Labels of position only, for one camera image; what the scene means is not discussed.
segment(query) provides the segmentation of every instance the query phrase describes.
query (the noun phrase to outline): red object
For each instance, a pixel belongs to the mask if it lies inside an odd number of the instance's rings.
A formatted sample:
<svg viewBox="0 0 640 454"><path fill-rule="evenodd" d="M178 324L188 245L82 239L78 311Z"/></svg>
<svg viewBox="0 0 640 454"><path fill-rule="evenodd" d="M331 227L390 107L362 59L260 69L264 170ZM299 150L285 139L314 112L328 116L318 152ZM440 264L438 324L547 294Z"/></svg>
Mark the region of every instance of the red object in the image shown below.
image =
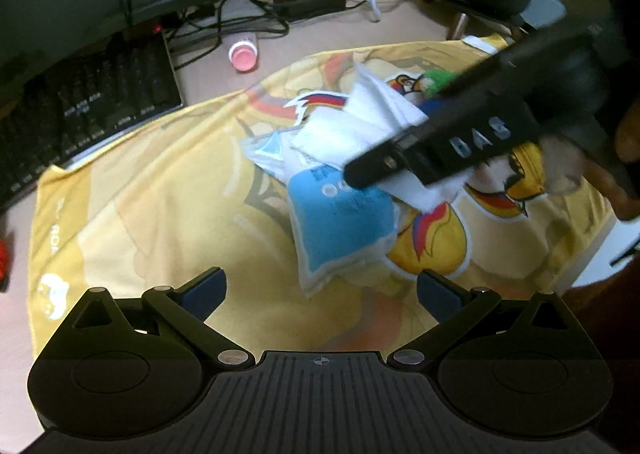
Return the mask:
<svg viewBox="0 0 640 454"><path fill-rule="evenodd" d="M0 281L4 279L9 268L9 254L4 247L4 243L0 241Z"/></svg>
<svg viewBox="0 0 640 454"><path fill-rule="evenodd" d="M251 71L258 62L258 55L249 44L239 44L230 55L231 63L238 71Z"/></svg>

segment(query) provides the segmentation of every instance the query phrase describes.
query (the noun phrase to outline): blue plastic bag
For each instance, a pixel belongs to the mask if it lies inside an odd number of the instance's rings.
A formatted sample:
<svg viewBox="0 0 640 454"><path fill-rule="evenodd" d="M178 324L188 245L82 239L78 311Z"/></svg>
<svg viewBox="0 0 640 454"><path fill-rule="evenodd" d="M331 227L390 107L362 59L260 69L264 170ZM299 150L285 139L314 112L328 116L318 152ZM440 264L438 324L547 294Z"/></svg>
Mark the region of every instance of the blue plastic bag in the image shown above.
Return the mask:
<svg viewBox="0 0 640 454"><path fill-rule="evenodd" d="M317 293L334 275L382 259L398 231L398 208L376 187L354 190L342 173L321 165L287 185L300 287Z"/></svg>

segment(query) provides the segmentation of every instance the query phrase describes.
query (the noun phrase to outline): power adapter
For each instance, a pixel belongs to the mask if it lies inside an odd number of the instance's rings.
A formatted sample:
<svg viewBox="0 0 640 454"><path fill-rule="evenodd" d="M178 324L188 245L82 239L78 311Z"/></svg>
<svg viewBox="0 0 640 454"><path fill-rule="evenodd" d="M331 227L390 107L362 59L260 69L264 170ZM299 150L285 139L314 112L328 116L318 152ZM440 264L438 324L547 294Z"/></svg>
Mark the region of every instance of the power adapter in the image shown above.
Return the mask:
<svg viewBox="0 0 640 454"><path fill-rule="evenodd" d="M287 22L343 12L347 0L273 0L271 10Z"/></svg>

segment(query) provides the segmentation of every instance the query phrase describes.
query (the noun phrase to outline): pink bottle cap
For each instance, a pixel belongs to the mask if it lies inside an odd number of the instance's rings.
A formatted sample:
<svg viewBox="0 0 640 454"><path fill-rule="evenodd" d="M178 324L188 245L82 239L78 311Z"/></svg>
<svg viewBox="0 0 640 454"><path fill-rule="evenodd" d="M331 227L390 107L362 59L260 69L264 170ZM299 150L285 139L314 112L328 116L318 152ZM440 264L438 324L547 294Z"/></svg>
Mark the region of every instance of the pink bottle cap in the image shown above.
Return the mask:
<svg viewBox="0 0 640 454"><path fill-rule="evenodd" d="M258 62L258 55L252 46L240 43L233 48L229 59L238 71L251 71Z"/></svg>

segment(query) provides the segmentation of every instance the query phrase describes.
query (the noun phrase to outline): hand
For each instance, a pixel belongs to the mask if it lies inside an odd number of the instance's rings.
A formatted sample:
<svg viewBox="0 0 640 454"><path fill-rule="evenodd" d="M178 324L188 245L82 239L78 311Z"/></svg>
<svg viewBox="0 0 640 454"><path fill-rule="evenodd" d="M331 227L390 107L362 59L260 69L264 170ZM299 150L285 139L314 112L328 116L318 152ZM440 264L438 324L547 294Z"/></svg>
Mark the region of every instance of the hand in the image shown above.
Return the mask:
<svg viewBox="0 0 640 454"><path fill-rule="evenodd" d="M640 99L625 113L616 131L615 144L618 157L623 162L640 160ZM602 167L588 161L584 177L609 200L618 219L628 221L640 216L640 199L630 198Z"/></svg>

